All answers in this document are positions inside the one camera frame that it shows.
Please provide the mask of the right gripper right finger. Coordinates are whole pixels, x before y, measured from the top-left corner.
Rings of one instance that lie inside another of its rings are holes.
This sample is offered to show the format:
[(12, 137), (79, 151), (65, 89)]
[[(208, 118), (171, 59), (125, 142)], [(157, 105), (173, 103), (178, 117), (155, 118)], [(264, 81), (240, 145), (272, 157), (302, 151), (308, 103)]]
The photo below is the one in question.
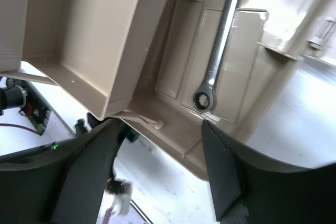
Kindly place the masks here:
[(210, 121), (202, 140), (220, 223), (335, 223), (335, 164), (291, 165), (235, 140)]

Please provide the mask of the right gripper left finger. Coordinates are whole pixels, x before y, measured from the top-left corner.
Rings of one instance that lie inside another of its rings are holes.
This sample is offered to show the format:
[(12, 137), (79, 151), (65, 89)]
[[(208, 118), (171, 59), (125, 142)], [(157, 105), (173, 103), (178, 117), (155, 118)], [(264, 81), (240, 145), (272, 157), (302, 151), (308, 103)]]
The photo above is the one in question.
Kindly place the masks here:
[(1, 157), (1, 223), (95, 223), (115, 158), (110, 130)]

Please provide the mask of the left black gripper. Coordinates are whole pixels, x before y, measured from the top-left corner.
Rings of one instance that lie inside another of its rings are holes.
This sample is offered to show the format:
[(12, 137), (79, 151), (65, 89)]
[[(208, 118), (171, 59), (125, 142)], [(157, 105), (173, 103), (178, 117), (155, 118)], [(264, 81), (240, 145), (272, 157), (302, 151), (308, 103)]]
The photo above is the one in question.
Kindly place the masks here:
[(91, 113), (87, 113), (87, 119), (78, 119), (75, 124), (75, 136), (86, 134), (90, 131), (98, 132), (101, 130), (110, 130), (112, 139), (116, 140), (115, 150), (119, 150), (124, 140), (134, 143), (140, 137), (140, 133), (130, 125), (118, 118), (107, 117), (98, 120)]

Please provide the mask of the short silver wrench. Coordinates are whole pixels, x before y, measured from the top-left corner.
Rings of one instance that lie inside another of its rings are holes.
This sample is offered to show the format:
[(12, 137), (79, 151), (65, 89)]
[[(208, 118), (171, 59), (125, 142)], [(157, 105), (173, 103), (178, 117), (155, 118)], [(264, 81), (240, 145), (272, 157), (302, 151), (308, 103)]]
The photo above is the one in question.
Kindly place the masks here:
[(193, 95), (194, 108), (200, 113), (210, 111), (215, 105), (217, 79), (237, 4), (238, 0), (225, 0), (204, 78)]

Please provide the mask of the beige plastic toolbox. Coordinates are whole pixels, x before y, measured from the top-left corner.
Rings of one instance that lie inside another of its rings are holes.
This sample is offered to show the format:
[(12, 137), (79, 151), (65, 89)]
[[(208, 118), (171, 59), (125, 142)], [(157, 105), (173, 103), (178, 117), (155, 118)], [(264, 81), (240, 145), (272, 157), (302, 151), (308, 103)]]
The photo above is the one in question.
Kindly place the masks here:
[(294, 120), (335, 114), (335, 0), (238, 0), (205, 113), (193, 105), (225, 0), (1, 0), (1, 74), (54, 84), (96, 118), (123, 119), (207, 180), (201, 126), (246, 143), (286, 140)]

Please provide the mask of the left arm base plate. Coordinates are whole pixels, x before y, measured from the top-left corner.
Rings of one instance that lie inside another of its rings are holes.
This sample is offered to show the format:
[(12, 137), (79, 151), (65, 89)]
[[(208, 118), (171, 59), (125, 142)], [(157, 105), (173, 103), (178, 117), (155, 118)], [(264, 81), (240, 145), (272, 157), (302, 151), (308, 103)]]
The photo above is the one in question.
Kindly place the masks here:
[(18, 109), (18, 114), (27, 118), (34, 129), (27, 129), (43, 135), (52, 112), (51, 105), (30, 82), (6, 78), (1, 88), (1, 115), (5, 110)]

